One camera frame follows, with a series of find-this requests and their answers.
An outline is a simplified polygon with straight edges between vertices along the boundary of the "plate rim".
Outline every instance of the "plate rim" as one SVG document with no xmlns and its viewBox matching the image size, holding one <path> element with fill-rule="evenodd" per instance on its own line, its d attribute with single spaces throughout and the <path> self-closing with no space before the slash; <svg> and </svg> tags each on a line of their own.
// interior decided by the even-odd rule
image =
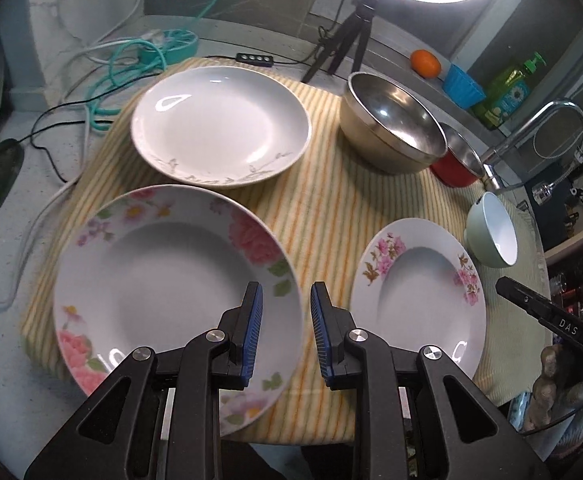
<svg viewBox="0 0 583 480">
<path fill-rule="evenodd" d="M 56 344 L 58 346 L 58 350 L 60 352 L 60 356 L 61 356 L 62 361 L 65 364 L 67 370 L 69 371 L 69 374 L 73 378 L 74 382 L 78 385 L 78 387 L 82 390 L 82 392 L 85 393 L 87 396 L 89 396 L 90 394 L 87 391 L 85 391 L 82 384 L 79 382 L 79 380 L 76 379 L 76 377 L 72 371 L 72 368 L 66 362 L 65 354 L 63 352 L 62 344 L 60 342 L 59 331 L 62 329 L 62 323 L 60 321 L 60 310 L 62 309 L 62 306 L 60 306 L 60 304 L 56 301 L 56 287 L 58 285 L 57 278 L 60 274 L 60 269 L 62 268 L 63 261 L 67 258 L 67 255 L 68 255 L 67 249 L 69 247 L 71 247 L 72 245 L 76 244 L 81 231 L 84 229 L 84 227 L 87 225 L 87 223 L 90 220 L 97 218 L 97 215 L 100 211 L 107 209 L 108 207 L 110 207 L 114 203 L 118 202 L 119 200 L 121 200 L 127 196 L 130 196 L 132 193 L 136 193 L 139 190 L 163 189 L 163 188 L 177 188 L 177 189 L 184 189 L 187 191 L 193 190 L 194 192 L 200 192 L 202 194 L 207 194 L 212 199 L 220 199 L 220 200 L 223 200 L 225 203 L 228 203 L 229 205 L 237 207 L 238 210 L 241 210 L 242 212 L 246 213 L 250 218 L 252 218 L 256 222 L 258 222 L 258 224 L 276 242 L 276 245 L 278 246 L 279 250 L 281 251 L 282 256 L 285 258 L 285 261 L 287 262 L 288 267 L 289 267 L 291 279 L 293 280 L 293 285 L 296 288 L 296 292 L 297 292 L 297 295 L 299 298 L 299 309 L 298 309 L 298 311 L 299 311 L 299 342 L 296 345 L 297 348 L 296 348 L 296 354 L 294 356 L 293 369 L 290 371 L 288 377 L 282 378 L 282 384 L 280 385 L 280 387 L 277 388 L 276 390 L 274 390 L 276 392 L 276 394 L 274 394 L 272 396 L 274 399 L 273 402 L 271 404 L 268 404 L 267 407 L 265 407 L 264 409 L 260 410 L 260 412 L 254 418 L 251 418 L 249 421 L 246 421 L 243 424 L 238 424 L 238 425 L 236 425 L 235 428 L 232 428 L 232 430 L 229 431 L 228 433 L 224 433 L 224 434 L 231 434 L 231 433 L 234 433 L 236 431 L 242 430 L 242 428 L 249 426 L 250 424 L 254 423 L 256 420 L 258 420 L 261 416 L 263 416 L 267 411 L 269 411 L 271 409 L 272 406 L 275 405 L 275 403 L 280 399 L 280 397 L 282 397 L 282 394 L 289 387 L 289 384 L 290 384 L 290 382 L 295 374 L 296 369 L 299 366 L 300 359 L 302 357 L 303 341 L 304 341 L 304 335 L 305 335 L 305 312 L 304 312 L 304 307 L 303 307 L 302 288 L 300 287 L 300 282 L 298 279 L 296 269 L 294 268 L 294 266 L 292 264 L 292 261 L 289 257 L 289 254 L 287 254 L 287 251 L 284 249 L 284 247 L 280 243 L 280 240 L 278 240 L 276 235 L 271 231 L 271 229 L 269 229 L 267 224 L 263 220 L 261 220 L 258 215 L 253 213 L 250 209 L 243 206 L 241 203 L 238 203 L 235 200 L 229 198 L 228 196 L 223 195 L 221 193 L 218 193 L 216 191 L 210 190 L 210 189 L 205 189 L 204 187 L 199 187 L 199 186 L 190 186 L 187 184 L 156 184 L 153 186 L 144 186 L 144 187 L 139 187 L 138 189 L 132 189 L 132 190 L 127 191 L 121 195 L 118 195 L 117 197 L 113 198 L 112 200 L 101 205 L 92 215 L 89 216 L 88 219 L 86 219 L 84 222 L 82 222 L 75 229 L 75 231 L 72 233 L 72 235 L 67 239 L 67 241 L 66 241 L 65 245 L 63 246 L 62 251 L 58 257 L 58 267 L 57 267 L 57 271 L 56 271 L 56 280 L 54 281 L 54 285 L 53 285 L 53 303 L 52 303 L 52 308 L 51 308 L 51 315 L 53 317 L 53 324 L 54 324 L 54 340 L 56 341 Z"/>
<path fill-rule="evenodd" d="M 486 338 L 487 338 L 487 298 L 485 297 L 485 287 L 482 283 L 482 280 L 480 278 L 480 275 L 478 274 L 478 269 L 476 267 L 476 265 L 473 263 L 470 254 L 467 252 L 467 250 L 464 248 L 464 246 L 458 241 L 458 239 L 452 235 L 449 231 L 447 231 L 443 226 L 436 224 L 436 222 L 432 222 L 431 220 L 428 220 L 426 218 L 416 218 L 416 217 L 409 217 L 409 218 L 400 218 L 398 220 L 394 220 L 393 222 L 389 222 L 389 224 L 385 225 L 383 228 L 381 228 L 378 232 L 376 232 L 376 234 L 373 235 L 373 238 L 371 239 L 371 241 L 367 244 L 367 246 L 365 247 L 365 250 L 358 262 L 358 265 L 356 266 L 356 273 L 353 277 L 353 283 L 351 284 L 351 294 L 350 294 L 350 304 L 349 304 L 349 311 L 352 313 L 351 309 L 353 308 L 353 291 L 356 287 L 356 284 L 359 282 L 359 275 L 361 275 L 362 270 L 364 269 L 364 264 L 365 264 L 365 259 L 367 257 L 367 255 L 371 252 L 371 250 L 375 247 L 375 244 L 378 243 L 379 239 L 385 235 L 386 233 L 388 233 L 390 230 L 396 231 L 396 227 L 400 222 L 427 222 L 428 224 L 433 224 L 436 228 L 442 230 L 444 233 L 446 233 L 446 235 L 448 235 L 449 239 L 452 240 L 457 248 L 459 248 L 459 250 L 462 250 L 462 253 L 468 258 L 469 263 L 474 267 L 474 269 L 476 269 L 476 276 L 478 277 L 478 285 L 480 286 L 480 291 L 478 293 L 479 296 L 479 301 L 477 306 L 482 306 L 481 308 L 481 323 L 480 323 L 480 332 L 481 332 L 481 349 L 480 349 L 480 355 L 479 358 L 477 359 L 476 362 L 476 366 L 472 367 L 474 368 L 472 371 L 472 374 L 469 375 L 468 373 L 463 372 L 470 378 L 472 379 L 475 375 L 476 375 L 476 371 L 478 370 L 478 367 L 480 365 L 480 362 L 482 361 L 482 356 L 483 353 L 485 352 L 485 343 L 486 343 Z M 444 256 L 442 253 L 440 253 L 440 251 L 437 251 L 435 248 L 429 247 L 432 250 L 435 250 L 438 254 L 441 254 L 441 256 L 443 256 L 443 258 L 445 258 L 447 261 L 449 261 L 449 259 Z M 453 267 L 456 269 L 457 266 L 454 264 L 454 262 L 450 262 Z"/>
<path fill-rule="evenodd" d="M 305 139 L 305 144 L 302 146 L 302 149 L 298 152 L 298 154 L 295 157 L 290 158 L 288 163 L 285 166 L 283 166 L 282 168 L 280 168 L 280 170 L 273 171 L 271 174 L 263 175 L 260 178 L 255 178 L 253 180 L 249 180 L 248 182 L 234 182 L 234 183 L 229 183 L 229 184 L 204 184 L 201 182 L 196 182 L 196 181 L 189 180 L 187 178 L 178 176 L 177 174 L 175 174 L 175 171 L 174 171 L 174 173 L 167 172 L 163 167 L 161 167 L 159 164 L 157 164 L 155 160 L 151 160 L 151 158 L 149 156 L 147 156 L 145 153 L 143 153 L 143 150 L 138 145 L 139 144 L 138 136 L 140 134 L 138 132 L 138 129 L 134 128 L 134 124 L 136 123 L 136 119 L 139 116 L 138 108 L 140 107 L 140 104 L 143 102 L 143 100 L 145 100 L 146 95 L 150 90 L 157 88 L 161 83 L 163 83 L 164 81 L 167 81 L 169 78 L 172 78 L 174 76 L 178 76 L 180 74 L 187 74 L 187 73 L 191 73 L 194 71 L 204 71 L 204 70 L 218 69 L 218 68 L 223 68 L 226 70 L 241 70 L 241 71 L 246 71 L 246 72 L 252 72 L 252 73 L 257 74 L 258 76 L 263 76 L 263 77 L 266 77 L 266 78 L 276 82 L 277 84 L 282 86 L 287 92 L 289 92 L 290 95 L 293 96 L 293 98 L 298 102 L 298 104 L 300 105 L 302 110 L 305 112 L 305 118 L 307 119 L 307 138 Z M 150 88 L 148 88 L 145 91 L 145 93 L 142 95 L 142 97 L 139 99 L 138 103 L 136 104 L 136 106 L 133 110 L 132 116 L 131 116 L 130 123 L 129 123 L 129 129 L 131 132 L 131 140 L 133 142 L 133 145 L 134 145 L 136 151 L 138 152 L 138 154 L 143 158 L 143 160 L 148 165 L 150 165 L 156 171 L 159 171 L 159 173 L 164 174 L 165 176 L 168 176 L 169 178 L 173 178 L 174 180 L 177 180 L 185 185 L 204 187 L 206 189 L 235 189 L 237 187 L 251 186 L 252 184 L 257 184 L 258 182 L 263 182 L 269 178 L 273 178 L 274 176 L 277 176 L 281 173 L 284 173 L 284 171 L 289 170 L 289 168 L 292 167 L 295 163 L 297 163 L 297 161 L 299 161 L 300 158 L 302 158 L 302 156 L 306 153 L 307 149 L 309 148 L 309 144 L 311 143 L 311 139 L 313 138 L 313 133 L 314 133 L 314 131 L 313 131 L 314 128 L 313 128 L 313 125 L 311 123 L 311 117 L 309 116 L 309 112 L 305 108 L 305 105 L 302 104 L 302 101 L 299 99 L 299 97 L 296 94 L 294 94 L 294 92 L 292 92 L 285 84 L 281 83 L 277 79 L 274 79 L 273 76 L 265 74 L 263 72 L 258 72 L 257 70 L 251 70 L 250 68 L 246 68 L 246 67 L 242 67 L 242 66 L 223 65 L 223 64 L 196 66 L 193 68 L 188 68 L 186 70 L 181 70 L 180 72 L 175 72 L 172 75 L 169 75 L 169 76 L 165 77 L 164 79 L 157 81 L 155 85 L 151 86 Z"/>
</svg>

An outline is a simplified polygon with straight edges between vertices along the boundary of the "pink flower pattern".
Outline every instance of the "pink flower pattern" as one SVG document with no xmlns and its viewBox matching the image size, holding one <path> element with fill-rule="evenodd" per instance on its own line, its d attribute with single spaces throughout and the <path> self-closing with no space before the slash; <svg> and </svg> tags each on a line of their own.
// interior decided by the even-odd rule
<svg viewBox="0 0 583 480">
<path fill-rule="evenodd" d="M 380 273 L 380 276 L 384 278 L 387 275 L 389 269 L 391 269 L 392 263 L 393 261 L 389 256 L 382 256 L 378 260 L 378 272 Z"/>
<path fill-rule="evenodd" d="M 465 301 L 471 306 L 478 303 L 478 294 L 480 287 L 478 286 L 478 273 L 474 266 L 469 264 L 469 258 L 465 253 L 458 257 L 460 262 L 460 269 L 453 277 L 453 282 L 457 286 L 465 287 L 465 294 L 463 295 Z"/>
<path fill-rule="evenodd" d="M 96 388 L 100 386 L 105 377 L 107 377 L 107 373 L 97 372 L 86 366 L 75 368 L 71 370 L 71 373 L 74 376 L 76 383 L 80 385 L 87 395 L 94 393 Z"/>
<path fill-rule="evenodd" d="M 156 190 L 150 187 L 145 187 L 143 189 L 137 189 L 130 193 L 130 197 L 136 200 L 149 200 L 154 197 Z"/>
<path fill-rule="evenodd" d="M 69 368 L 80 368 L 85 365 L 91 352 L 89 339 L 83 335 L 74 335 L 69 330 L 59 330 L 58 342 Z"/>
<path fill-rule="evenodd" d="M 378 248 L 380 254 L 387 254 L 387 251 L 389 250 L 389 244 L 383 238 L 380 238 L 380 241 L 376 247 Z"/>
<path fill-rule="evenodd" d="M 371 261 L 365 262 L 363 275 L 369 280 L 367 286 L 379 276 L 384 279 L 396 258 L 406 250 L 407 247 L 399 236 L 395 237 L 392 233 L 387 233 L 385 238 L 380 238 L 378 245 L 371 251 Z"/>
<path fill-rule="evenodd" d="M 78 238 L 78 247 L 83 247 L 87 242 L 100 237 L 100 235 L 102 235 L 102 239 L 106 242 L 111 242 L 113 240 L 113 233 L 109 231 L 110 226 L 111 222 L 101 222 L 96 218 L 92 218 L 87 222 L 88 231 Z"/>
<path fill-rule="evenodd" d="M 82 322 L 76 307 L 71 305 L 63 307 L 63 310 L 67 314 L 67 322 L 58 330 L 58 345 L 76 383 L 87 395 L 91 395 L 107 377 L 107 371 L 100 359 L 93 357 L 94 348 L 89 338 L 66 328 L 70 322 Z"/>
<path fill-rule="evenodd" d="M 233 426 L 242 426 L 246 421 L 253 420 L 267 405 L 268 397 L 254 397 L 240 392 L 232 398 L 223 396 L 220 402 L 226 403 L 223 420 Z"/>
<path fill-rule="evenodd" d="M 222 215 L 222 212 L 226 207 L 228 207 L 228 203 L 225 200 L 222 200 L 221 198 L 215 198 L 209 204 L 210 211 L 217 215 Z"/>
<path fill-rule="evenodd" d="M 281 259 L 282 251 L 276 240 L 251 216 L 235 208 L 231 218 L 233 222 L 229 226 L 229 239 L 252 264 L 261 266 Z"/>
<path fill-rule="evenodd" d="M 146 213 L 146 207 L 142 204 L 134 204 L 127 207 L 125 211 L 126 222 L 139 222 L 143 219 Z"/>
</svg>

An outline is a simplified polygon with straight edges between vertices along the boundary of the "tripod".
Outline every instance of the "tripod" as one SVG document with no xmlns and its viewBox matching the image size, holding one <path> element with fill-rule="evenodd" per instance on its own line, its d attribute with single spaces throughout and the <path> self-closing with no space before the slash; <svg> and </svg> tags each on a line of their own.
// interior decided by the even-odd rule
<svg viewBox="0 0 583 480">
<path fill-rule="evenodd" d="M 311 81 L 311 78 L 313 78 L 323 63 L 332 54 L 334 54 L 334 59 L 329 65 L 327 73 L 334 75 L 357 37 L 360 37 L 360 39 L 358 40 L 358 47 L 353 58 L 351 71 L 357 72 L 361 69 L 363 56 L 365 50 L 367 50 L 367 43 L 371 35 L 371 20 L 373 20 L 376 14 L 377 3 L 378 0 L 357 0 L 356 10 L 336 30 L 334 37 L 325 41 L 322 51 L 302 78 L 303 83 Z"/>
</svg>

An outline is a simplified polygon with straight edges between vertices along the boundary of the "bowl rim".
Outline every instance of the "bowl rim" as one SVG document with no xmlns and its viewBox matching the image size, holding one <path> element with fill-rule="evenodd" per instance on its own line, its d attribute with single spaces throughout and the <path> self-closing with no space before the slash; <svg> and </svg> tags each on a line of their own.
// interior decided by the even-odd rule
<svg viewBox="0 0 583 480">
<path fill-rule="evenodd" d="M 396 88 L 400 89 L 402 92 L 405 92 L 407 95 L 409 95 L 409 97 L 411 97 L 414 101 L 416 101 L 421 108 L 427 113 L 427 115 L 433 120 L 433 123 L 438 127 L 438 130 L 440 131 L 441 135 L 443 136 L 443 140 L 445 143 L 445 149 L 443 151 L 442 154 L 438 154 L 438 153 L 429 153 L 429 152 L 424 152 L 423 150 L 421 150 L 420 148 L 416 148 L 415 146 L 412 146 L 411 144 L 409 144 L 408 142 L 405 142 L 404 140 L 402 140 L 400 137 L 396 136 L 396 134 L 393 134 L 391 132 L 390 129 L 388 129 L 388 127 L 386 127 L 382 122 L 380 122 L 370 111 L 369 109 L 367 109 L 367 107 L 363 104 L 363 102 L 360 100 L 360 98 L 358 97 L 358 95 L 356 94 L 356 92 L 353 90 L 353 86 L 351 85 L 351 82 L 353 81 L 353 79 L 356 76 L 359 75 L 367 75 L 367 76 L 372 76 L 372 77 L 376 77 L 378 79 L 382 79 L 385 80 L 386 82 L 388 82 L 389 84 L 395 86 Z M 449 150 L 449 143 L 447 142 L 447 136 L 445 135 L 445 132 L 443 130 L 443 128 L 441 127 L 441 124 L 438 122 L 438 119 L 436 119 L 436 117 L 434 117 L 434 115 L 431 113 L 431 111 L 429 110 L 429 108 L 427 108 L 421 101 L 420 99 L 418 99 L 416 96 L 414 96 L 407 88 L 399 85 L 397 82 L 393 81 L 392 79 L 383 76 L 383 75 L 379 75 L 379 74 L 374 74 L 371 72 L 364 72 L 362 70 L 359 70 L 358 72 L 351 72 L 351 74 L 348 76 L 347 78 L 347 89 L 348 92 L 353 96 L 353 98 L 356 100 L 357 104 L 359 106 L 361 106 L 363 108 L 363 110 L 365 110 L 365 112 L 369 115 L 369 117 L 371 117 L 376 123 L 378 123 L 381 127 L 382 130 L 384 132 L 387 132 L 389 135 L 391 135 L 391 137 L 393 139 L 399 140 L 402 144 L 404 144 L 405 146 L 408 146 L 409 149 L 416 151 L 417 153 L 420 153 L 421 155 L 424 155 L 428 158 L 433 158 L 433 162 L 435 162 L 436 160 L 440 160 L 441 158 L 443 158 L 443 156 L 446 155 L 447 151 Z M 380 139 L 382 139 L 382 136 L 380 136 L 379 134 L 377 134 L 375 132 L 375 130 L 372 130 L 373 133 L 375 134 L 375 136 L 379 137 Z"/>
<path fill-rule="evenodd" d="M 469 148 L 469 151 L 474 155 L 474 157 L 476 158 L 476 160 L 480 163 L 480 165 L 482 166 L 482 161 L 480 160 L 480 155 L 478 155 L 478 152 L 476 152 L 476 150 L 474 150 L 471 147 L 471 144 L 468 142 L 468 140 L 465 139 L 465 137 L 453 126 L 451 126 L 450 124 L 447 123 L 443 123 L 443 122 L 439 122 L 441 128 L 443 129 L 443 132 L 445 134 L 445 137 L 447 137 L 447 130 L 446 128 L 449 128 L 450 130 L 452 130 L 457 136 L 460 137 L 460 139 L 462 139 L 462 141 L 466 144 L 466 146 Z M 464 164 L 462 162 L 462 160 L 459 159 L 458 155 L 456 155 L 456 152 L 454 152 L 453 148 L 451 147 L 451 144 L 449 143 L 449 139 L 447 139 L 447 149 L 449 150 L 449 152 L 451 153 L 451 155 L 454 156 L 454 158 L 459 161 L 460 164 L 462 164 L 462 167 L 465 168 L 469 173 L 471 173 L 473 176 L 477 177 L 477 178 L 482 178 L 483 176 L 485 176 L 485 170 L 483 168 L 482 173 L 476 173 L 474 170 L 472 170 L 470 167 L 468 167 L 466 164 Z"/>
<path fill-rule="evenodd" d="M 480 200 L 480 210 L 482 211 L 483 219 L 485 220 L 485 226 L 487 228 L 487 231 L 489 232 L 489 237 L 492 239 L 492 243 L 496 249 L 496 252 L 498 253 L 498 256 L 500 256 L 501 260 L 504 261 L 504 263 L 507 264 L 509 267 L 514 266 L 516 264 L 516 262 L 518 261 L 518 236 L 516 235 L 516 228 L 513 225 L 513 221 L 511 220 L 511 217 L 509 216 L 509 213 L 507 212 L 505 205 L 500 201 L 500 199 L 498 199 L 498 197 L 494 193 L 492 193 L 490 191 L 485 191 L 485 193 L 483 193 L 482 197 L 480 197 L 479 200 Z M 501 210 L 505 214 L 505 216 L 507 216 L 509 223 L 511 224 L 511 229 L 513 230 L 513 240 L 515 241 L 515 244 L 516 244 L 516 250 L 514 252 L 512 262 L 510 262 L 507 258 L 505 258 L 505 255 L 501 251 L 501 248 L 495 242 L 494 235 L 492 234 L 491 223 L 487 219 L 487 212 L 485 211 L 485 204 L 486 204 L 487 200 L 489 200 L 490 203 L 493 203 L 495 205 L 495 207 L 497 207 L 497 208 L 499 205 L 500 207 L 498 209 Z"/>
</svg>

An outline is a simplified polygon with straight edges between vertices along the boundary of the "white plate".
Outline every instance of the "white plate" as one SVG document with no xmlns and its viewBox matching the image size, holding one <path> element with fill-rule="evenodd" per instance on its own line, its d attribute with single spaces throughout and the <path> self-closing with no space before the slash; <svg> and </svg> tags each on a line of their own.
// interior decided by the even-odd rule
<svg viewBox="0 0 583 480">
<path fill-rule="evenodd" d="M 204 66 L 149 89 L 134 111 L 131 136 L 156 170 L 187 184 L 229 188 L 260 182 L 299 160 L 311 122 L 275 79 Z"/>
<path fill-rule="evenodd" d="M 465 249 L 438 224 L 392 222 L 365 249 L 351 291 L 356 326 L 396 348 L 434 344 L 471 378 L 485 345 L 480 277 Z"/>
<path fill-rule="evenodd" d="M 222 392 L 231 433 L 280 396 L 300 357 L 298 280 L 267 227 L 236 202 L 189 186 L 127 193 L 101 209 L 63 251 L 54 320 L 63 358 L 90 394 L 139 346 L 185 346 L 240 305 L 249 281 L 264 292 L 254 376 Z"/>
</svg>

